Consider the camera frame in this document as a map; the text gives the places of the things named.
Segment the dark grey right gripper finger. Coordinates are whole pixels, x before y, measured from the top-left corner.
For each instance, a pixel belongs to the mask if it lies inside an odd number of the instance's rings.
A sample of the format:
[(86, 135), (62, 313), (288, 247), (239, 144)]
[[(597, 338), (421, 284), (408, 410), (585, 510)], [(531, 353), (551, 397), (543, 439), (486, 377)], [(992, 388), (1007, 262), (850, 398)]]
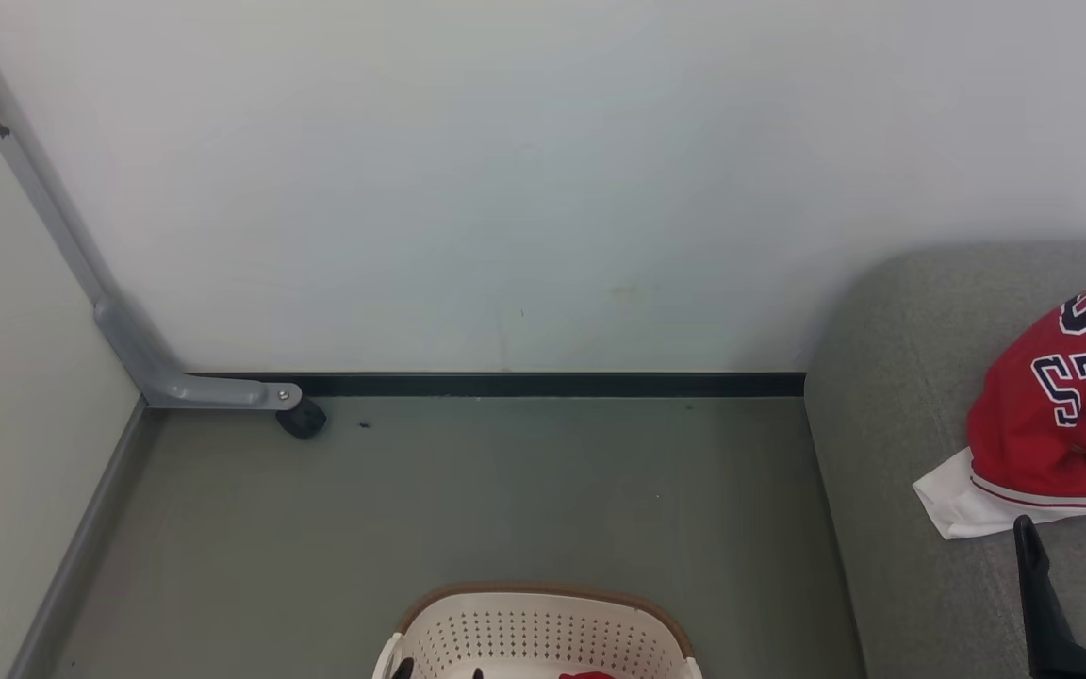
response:
[(1013, 521), (1031, 678), (1086, 678), (1086, 649), (1072, 633), (1050, 579), (1050, 558), (1030, 516)]

